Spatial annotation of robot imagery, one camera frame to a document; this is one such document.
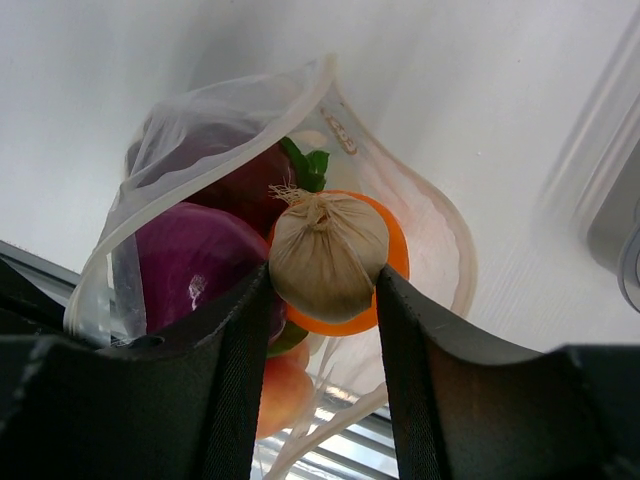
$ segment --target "white table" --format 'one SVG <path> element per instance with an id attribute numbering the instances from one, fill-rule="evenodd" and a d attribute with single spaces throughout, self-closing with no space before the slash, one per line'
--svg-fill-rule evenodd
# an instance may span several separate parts
<path id="1" fill-rule="evenodd" d="M 615 278 L 557 262 L 531 232 L 546 176 L 639 3 L 7 0 L 0 240 L 79 271 L 154 102 L 336 51 L 363 122 L 467 220 L 479 259 L 471 321 L 537 349 L 638 342 L 640 316 Z"/>

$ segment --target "purple vegetable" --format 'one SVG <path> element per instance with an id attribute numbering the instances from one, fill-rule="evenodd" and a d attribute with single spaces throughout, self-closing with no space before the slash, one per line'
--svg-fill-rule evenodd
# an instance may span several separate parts
<path id="1" fill-rule="evenodd" d="M 269 246 L 233 215 L 179 203 L 136 233 L 147 333 L 154 333 L 220 297 L 267 259 Z M 286 306 L 278 298 L 270 343 L 282 332 Z"/>

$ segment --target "plastic bag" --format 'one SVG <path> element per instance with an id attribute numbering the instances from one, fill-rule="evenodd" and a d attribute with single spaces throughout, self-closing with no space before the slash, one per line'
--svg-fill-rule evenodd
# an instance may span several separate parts
<path id="1" fill-rule="evenodd" d="M 368 134 L 334 76 L 335 59 L 328 56 L 285 74 L 227 81 L 156 105 L 127 152 L 125 179 L 70 299 L 66 328 L 105 346 L 144 335 L 135 232 L 285 136 L 303 153 L 321 148 L 330 154 L 325 189 L 360 192 L 389 208 L 407 237 L 411 283 L 466 315 L 476 279 L 466 224 L 440 191 Z M 194 145 L 204 145 L 206 153 Z M 280 478 L 307 451 L 386 403 L 377 329 L 311 337 L 307 373 L 314 399 L 293 428 L 277 436 L 277 449 L 273 442 L 256 444 L 254 463 L 264 478 Z"/>

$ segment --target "black object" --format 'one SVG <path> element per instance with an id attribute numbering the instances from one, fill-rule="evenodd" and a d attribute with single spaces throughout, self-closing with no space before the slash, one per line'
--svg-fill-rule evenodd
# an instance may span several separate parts
<path id="1" fill-rule="evenodd" d="M 3 478 L 249 477 L 264 267 L 159 334 L 101 351 L 64 338 L 61 309 L 15 275 L 0 263 L 0 325 L 22 334 L 0 335 Z M 390 268 L 377 297 L 402 479 L 640 478 L 640 349 L 541 355 Z"/>

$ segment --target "garlic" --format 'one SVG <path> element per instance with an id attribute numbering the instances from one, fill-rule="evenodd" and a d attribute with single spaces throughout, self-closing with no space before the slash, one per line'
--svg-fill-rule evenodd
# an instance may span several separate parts
<path id="1" fill-rule="evenodd" d="M 291 205 L 276 223 L 269 252 L 278 295 L 327 323 L 371 307 L 389 253 L 389 230 L 378 212 L 346 193 L 272 188 Z"/>

